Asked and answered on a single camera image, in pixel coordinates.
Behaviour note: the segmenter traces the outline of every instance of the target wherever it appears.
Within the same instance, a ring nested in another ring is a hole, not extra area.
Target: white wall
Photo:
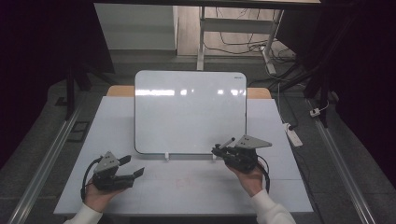
[[[176,49],[177,8],[95,4],[109,49]]]

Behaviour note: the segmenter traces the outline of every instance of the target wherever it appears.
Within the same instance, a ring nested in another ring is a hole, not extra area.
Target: white table
[[[312,212],[274,100],[247,100],[247,134],[269,141],[258,149],[270,166],[270,196],[291,212]],[[117,175],[146,167],[134,187],[118,195],[106,213],[118,216],[253,215],[249,197],[221,160],[184,158],[166,161],[134,151],[134,97],[104,97],[54,213],[69,216],[81,206],[79,190],[88,165],[111,150],[132,155]]]

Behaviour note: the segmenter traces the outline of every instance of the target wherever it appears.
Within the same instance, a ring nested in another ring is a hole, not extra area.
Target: white sleeve
[[[87,205],[83,204],[78,213],[64,224],[96,224],[102,217],[102,213],[92,210]]]
[[[267,191],[262,190],[251,198],[259,224],[295,224],[290,212],[279,203],[274,203]]]

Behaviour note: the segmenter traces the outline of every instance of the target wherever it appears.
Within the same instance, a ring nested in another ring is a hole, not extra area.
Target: whiteboard
[[[140,71],[134,85],[134,148],[139,153],[211,154],[215,144],[246,133],[242,73]]]

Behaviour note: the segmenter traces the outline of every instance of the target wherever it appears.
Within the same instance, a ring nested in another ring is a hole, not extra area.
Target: hand
[[[90,181],[88,181],[84,203],[94,211],[103,213],[111,199],[123,191],[125,191],[125,189],[119,189],[114,191],[99,190],[92,183],[92,179],[90,179]]]
[[[248,174],[244,174],[233,167],[227,167],[236,174],[242,187],[250,197],[262,191],[262,171],[257,166]]]

